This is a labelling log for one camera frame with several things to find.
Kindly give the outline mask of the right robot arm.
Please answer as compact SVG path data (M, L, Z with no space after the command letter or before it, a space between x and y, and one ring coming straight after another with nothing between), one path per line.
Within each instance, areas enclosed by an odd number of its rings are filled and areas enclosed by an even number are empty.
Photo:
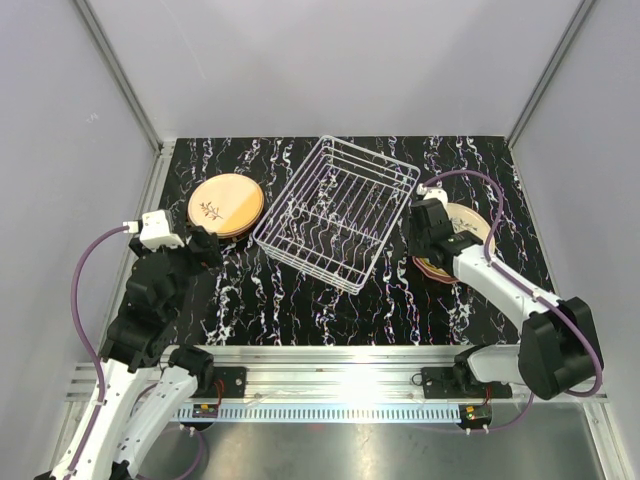
M409 210L408 252L480 293L518 330L517 345L475 346L456 356L453 385L475 397L489 383L526 386L549 400L580 395L578 385L602 384L604 360L590 307L578 297L563 300L542 290L499 259L475 233L455 231L443 203L414 202Z

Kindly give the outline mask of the white wire dish rack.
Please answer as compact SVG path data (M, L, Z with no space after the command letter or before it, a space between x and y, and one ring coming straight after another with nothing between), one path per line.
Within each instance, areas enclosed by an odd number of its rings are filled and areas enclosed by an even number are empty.
M325 135L252 237L268 257L357 295L419 179L414 165Z

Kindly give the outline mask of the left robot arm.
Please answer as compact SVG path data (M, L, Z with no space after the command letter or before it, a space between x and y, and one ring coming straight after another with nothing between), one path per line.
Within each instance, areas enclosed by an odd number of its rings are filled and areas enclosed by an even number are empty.
M99 350L87 351L97 380L79 426L45 479L134 479L178 407L209 394L214 359L181 346L143 403L137 401L169 347L192 278L222 263L216 234L191 227L181 238L169 227L128 222L136 254L122 304Z

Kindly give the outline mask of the blue cream branch plate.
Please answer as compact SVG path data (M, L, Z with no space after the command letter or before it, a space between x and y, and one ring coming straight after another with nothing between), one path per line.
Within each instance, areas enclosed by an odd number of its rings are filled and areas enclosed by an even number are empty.
M495 253L495 240L490 236L491 226L477 212L457 203L448 203L445 210L452 223L454 239L447 244L456 256L464 252L478 254L490 261Z

